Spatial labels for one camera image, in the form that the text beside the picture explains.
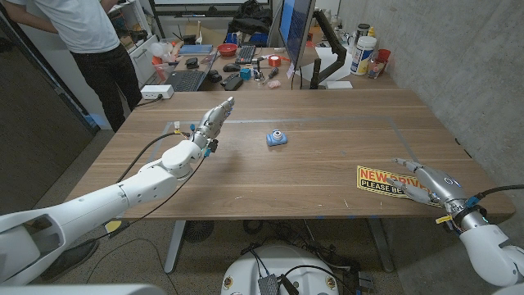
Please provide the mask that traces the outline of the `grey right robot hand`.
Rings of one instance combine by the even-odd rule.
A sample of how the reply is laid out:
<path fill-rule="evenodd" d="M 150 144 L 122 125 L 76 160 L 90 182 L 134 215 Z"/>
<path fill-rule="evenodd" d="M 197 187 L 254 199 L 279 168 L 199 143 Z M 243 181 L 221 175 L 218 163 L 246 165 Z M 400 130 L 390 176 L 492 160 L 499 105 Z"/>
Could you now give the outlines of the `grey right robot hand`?
<path fill-rule="evenodd" d="M 402 183 L 399 180 L 386 179 L 388 184 L 401 190 L 410 199 L 424 204 L 437 202 L 440 207 L 444 208 L 452 216 L 456 216 L 466 208 L 467 195 L 462 186 L 452 176 L 442 170 L 435 170 L 415 161 L 400 158 L 394 158 L 393 161 L 413 172 L 419 183 L 428 189 L 426 191 L 425 189 Z"/>

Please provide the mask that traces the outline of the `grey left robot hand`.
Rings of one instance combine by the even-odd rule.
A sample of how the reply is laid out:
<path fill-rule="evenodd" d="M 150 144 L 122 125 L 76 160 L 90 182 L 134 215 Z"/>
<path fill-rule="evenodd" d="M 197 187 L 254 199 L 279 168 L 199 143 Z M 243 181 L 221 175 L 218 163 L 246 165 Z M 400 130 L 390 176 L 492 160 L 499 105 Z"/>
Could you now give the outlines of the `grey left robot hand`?
<path fill-rule="evenodd" d="M 223 123 L 230 115 L 234 103 L 234 97 L 229 97 L 226 101 L 205 113 L 189 140 L 203 149 L 210 140 L 216 139 Z"/>

